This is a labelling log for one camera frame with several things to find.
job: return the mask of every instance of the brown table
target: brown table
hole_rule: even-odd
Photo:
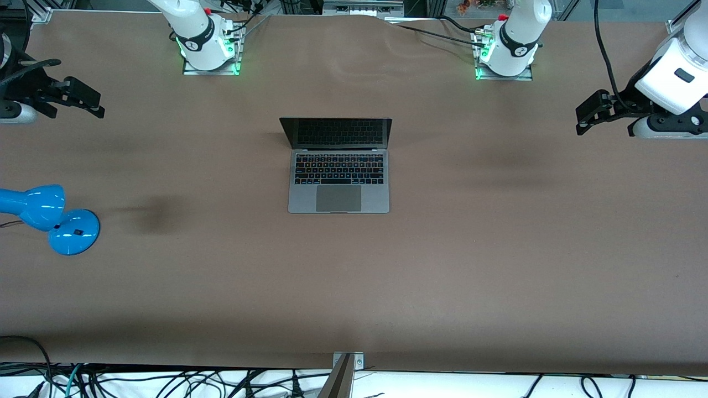
[[[708,372],[706,144],[576,136],[609,88],[591,24],[551,23],[531,83],[476,81],[464,45],[364,16],[273,17],[238,77],[182,76],[168,33],[145,13],[35,29],[29,53],[106,117],[3,127],[0,181],[60,183],[102,230],[73,258],[0,230],[3,334],[63,362]],[[603,34],[622,84],[666,36]],[[391,212],[288,214],[283,115],[393,118]]]

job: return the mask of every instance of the laptop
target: laptop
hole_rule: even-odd
[[[280,118],[291,213],[388,213],[391,119]]]

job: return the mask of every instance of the teal cable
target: teal cable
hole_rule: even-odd
[[[69,381],[67,382],[67,391],[64,394],[64,398],[69,398],[71,396],[72,383],[74,382],[74,378],[76,377],[76,372],[79,371],[80,367],[81,367],[81,364],[76,365],[74,370],[72,370],[71,375],[69,375]]]

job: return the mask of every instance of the laptop screen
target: laptop screen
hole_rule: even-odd
[[[295,149],[386,149],[391,119],[280,118]]]

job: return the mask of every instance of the lamp base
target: lamp base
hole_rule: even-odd
[[[49,231],[49,245],[63,256],[75,256],[93,245],[100,230],[101,223],[93,212],[85,209],[70,210]]]

